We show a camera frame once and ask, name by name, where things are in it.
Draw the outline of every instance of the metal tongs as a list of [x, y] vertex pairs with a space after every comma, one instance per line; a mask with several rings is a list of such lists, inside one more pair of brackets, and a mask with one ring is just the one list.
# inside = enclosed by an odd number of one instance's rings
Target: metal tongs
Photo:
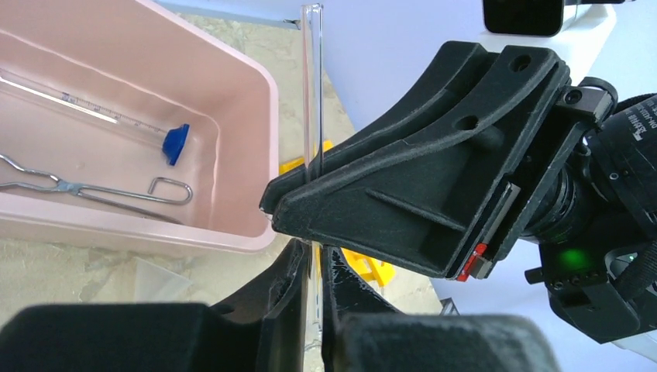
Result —
[[[182, 222], [174, 219], [173, 217], [169, 217], [168, 215], [162, 215], [160, 213], [152, 212], [147, 209], [139, 208], [134, 205], [128, 205], [128, 204], [123, 204], [117, 201], [113, 201], [110, 199], [105, 199], [105, 198], [99, 198], [98, 196], [90, 195], [86, 192], [85, 190], [91, 190], [91, 191], [99, 191], [99, 192], [104, 192], [107, 194], [114, 194], [114, 195], [121, 195], [121, 196], [126, 196], [129, 198], [137, 198], [137, 199], [143, 199], [143, 200], [148, 200], [151, 202], [158, 202], [158, 203], [164, 203], [164, 204], [172, 204], [172, 205], [185, 205], [187, 204], [192, 197], [194, 196], [194, 192], [191, 190], [191, 187], [188, 184], [185, 184], [180, 181], [172, 180], [170, 178], [165, 178], [165, 177], [155, 177], [153, 181], [150, 183], [150, 187], [148, 188], [148, 194], [138, 194], [135, 192], [130, 192], [130, 191], [123, 191], [123, 190], [118, 190], [115, 188], [105, 188], [102, 186], [96, 186], [93, 184], [82, 184], [82, 183], [77, 183], [77, 182], [68, 182], [63, 180], [62, 178], [58, 177], [55, 174], [45, 172], [42, 170], [34, 170], [34, 169], [29, 169], [21, 166], [18, 164], [15, 160], [13, 160], [11, 157], [8, 157], [6, 155], [3, 155], [0, 153], [0, 159], [4, 160], [7, 164], [11, 165], [14, 167], [14, 169], [21, 171], [23, 173], [35, 175], [35, 176], [40, 176], [40, 177], [47, 177], [53, 182], [55, 182], [55, 185], [53, 187], [43, 187], [39, 186], [36, 184], [29, 184], [26, 182], [8, 182], [4, 184], [0, 184], [0, 191], [5, 190], [5, 189], [10, 189], [10, 188], [25, 188], [28, 190], [33, 190], [33, 191], [38, 191], [38, 192], [46, 192], [46, 193], [58, 193], [58, 192], [65, 192], [67, 194], [77, 196], [79, 198], [84, 198], [87, 200], [92, 200], [94, 202], [106, 204], [106, 205], [111, 205], [113, 207], [117, 208], [122, 208], [131, 212], [137, 212], [142, 215], [148, 215], [149, 217], [153, 217], [155, 219], [160, 219], [162, 221], [166, 222], [171, 222], [171, 223], [177, 223], [179, 225], [182, 225]], [[168, 184], [174, 184], [176, 186], [180, 186], [184, 188], [187, 191], [187, 197], [182, 200], [173, 200], [173, 199], [167, 199], [167, 198], [159, 198], [157, 196], [153, 196], [153, 192], [155, 191], [155, 187], [157, 186], [158, 183], [160, 182], [166, 182]]]

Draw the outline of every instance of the red part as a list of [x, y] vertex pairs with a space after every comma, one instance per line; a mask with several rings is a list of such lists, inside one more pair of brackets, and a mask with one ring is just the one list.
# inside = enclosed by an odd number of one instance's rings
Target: red part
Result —
[[474, 247], [474, 251], [472, 256], [468, 258], [466, 264], [463, 266], [463, 270], [461, 270], [461, 274], [459, 274], [458, 277], [456, 277], [457, 281], [467, 281], [468, 277], [470, 277], [470, 270], [472, 267], [472, 264], [474, 263], [474, 260], [478, 257], [481, 256], [484, 252], [486, 252], [486, 249], [488, 248], [488, 244], [485, 243], [479, 243]]

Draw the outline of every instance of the green light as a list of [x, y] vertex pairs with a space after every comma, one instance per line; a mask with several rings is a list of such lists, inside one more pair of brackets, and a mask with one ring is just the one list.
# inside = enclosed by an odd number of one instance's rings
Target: green light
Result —
[[583, 250], [570, 249], [561, 252], [561, 264], [568, 270], [585, 269], [591, 265], [588, 255]]

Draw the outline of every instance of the pink container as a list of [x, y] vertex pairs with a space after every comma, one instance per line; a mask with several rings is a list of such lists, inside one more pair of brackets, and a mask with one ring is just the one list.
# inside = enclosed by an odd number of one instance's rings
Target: pink container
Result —
[[[191, 125], [170, 167], [158, 149], [0, 84], [0, 153], [72, 182], [145, 193], [168, 177], [194, 189], [186, 205], [99, 195], [183, 225], [67, 194], [4, 190], [0, 236], [173, 255], [271, 242], [258, 203], [277, 175], [278, 97], [263, 67], [148, 0], [0, 5], [0, 69], [164, 129]], [[0, 161], [0, 184], [10, 181], [49, 185]], [[156, 195], [180, 197], [167, 186]]]

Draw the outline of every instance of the yellow object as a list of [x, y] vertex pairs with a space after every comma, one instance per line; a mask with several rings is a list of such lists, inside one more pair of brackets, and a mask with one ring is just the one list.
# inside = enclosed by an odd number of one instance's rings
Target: yellow object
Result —
[[[333, 143], [331, 141], [324, 141], [324, 151], [330, 150], [333, 148]], [[284, 164], [281, 164], [278, 167], [278, 173], [283, 174], [288, 171], [293, 170], [294, 168], [302, 165], [304, 163], [304, 158], [300, 157], [288, 161]], [[385, 287], [386, 284], [390, 283], [394, 277], [394, 267], [383, 261], [375, 260], [372, 257], [365, 256], [364, 254], [352, 252], [342, 248], [342, 252], [347, 259], [347, 263], [351, 268], [364, 280], [364, 281], [376, 281], [380, 287]]]

